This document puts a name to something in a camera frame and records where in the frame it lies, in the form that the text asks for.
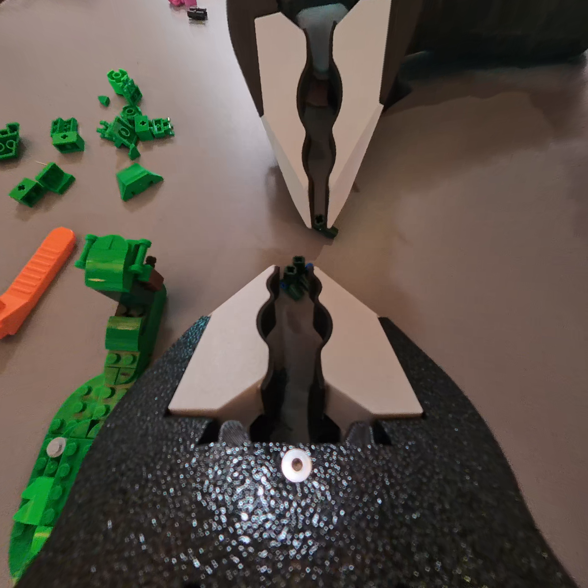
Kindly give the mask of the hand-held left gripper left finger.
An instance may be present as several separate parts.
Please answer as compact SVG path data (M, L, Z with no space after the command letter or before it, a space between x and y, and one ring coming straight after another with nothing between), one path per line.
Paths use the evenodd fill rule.
M285 387L267 342L279 283L280 268L269 266L210 314L168 405L171 415L238 421L251 440L269 440Z

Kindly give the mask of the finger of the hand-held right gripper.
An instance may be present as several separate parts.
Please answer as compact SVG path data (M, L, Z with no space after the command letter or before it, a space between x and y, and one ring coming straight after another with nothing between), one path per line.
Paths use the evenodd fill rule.
M307 35L282 12L258 17L254 31L261 80L261 121L290 197L312 227L309 178L303 161L306 130L300 90L311 67Z
M359 1L334 27L332 57L341 79L342 101L333 125L328 227L350 195L383 109L380 86L390 6L391 1Z

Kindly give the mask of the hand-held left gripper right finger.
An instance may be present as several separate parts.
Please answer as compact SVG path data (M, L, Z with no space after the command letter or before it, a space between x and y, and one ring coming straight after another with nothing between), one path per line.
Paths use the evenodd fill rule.
M337 443L351 425L421 418L424 410L378 314L317 266L313 441Z

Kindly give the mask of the dark green brick assembly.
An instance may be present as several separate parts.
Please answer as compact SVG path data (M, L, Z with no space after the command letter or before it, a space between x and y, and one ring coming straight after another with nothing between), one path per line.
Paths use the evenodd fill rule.
M299 301L310 291L309 271L313 268L304 256L294 256L292 263L284 268L280 281L281 289L294 301Z

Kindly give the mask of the person's right forearm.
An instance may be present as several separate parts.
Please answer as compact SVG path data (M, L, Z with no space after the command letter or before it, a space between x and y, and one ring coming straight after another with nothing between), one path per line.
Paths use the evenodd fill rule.
M587 1L423 1L407 54L542 60L587 50Z

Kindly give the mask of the green brick model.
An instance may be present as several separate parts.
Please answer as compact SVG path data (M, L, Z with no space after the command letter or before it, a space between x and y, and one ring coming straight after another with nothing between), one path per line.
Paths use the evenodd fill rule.
M19 509L8 564L17 584L47 541L80 466L116 404L151 361L166 302L164 278L148 256L151 241L86 235L75 266L85 285L117 302L105 333L103 371L74 390L51 420Z

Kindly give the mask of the scattered green bricks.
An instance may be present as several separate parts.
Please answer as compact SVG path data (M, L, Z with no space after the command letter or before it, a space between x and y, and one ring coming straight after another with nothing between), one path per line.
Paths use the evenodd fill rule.
M113 91L125 100L121 112L113 121L100 121L96 132L103 140L110 141L118 149L126 149L135 162L140 157L138 145L175 136L168 118L153 118L143 114L139 104L143 98L136 82L123 69L110 70L108 82ZM69 155L85 150L76 118L56 118L51 122L50 138L53 147L61 154ZM1 128L1 160L16 158L19 154L19 123L8 123ZM47 163L34 179L23 178L10 192L9 197L19 204L33 208L46 193L64 194L74 183L72 174L65 172L55 162ZM121 200L127 202L151 186L163 181L163 177L133 163L116 173Z

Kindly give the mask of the orange brick separator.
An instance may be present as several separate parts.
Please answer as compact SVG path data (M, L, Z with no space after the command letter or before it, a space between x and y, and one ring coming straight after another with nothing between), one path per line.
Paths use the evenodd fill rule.
M49 232L11 286L1 295L1 338L18 332L43 293L70 257L76 243L73 230Z

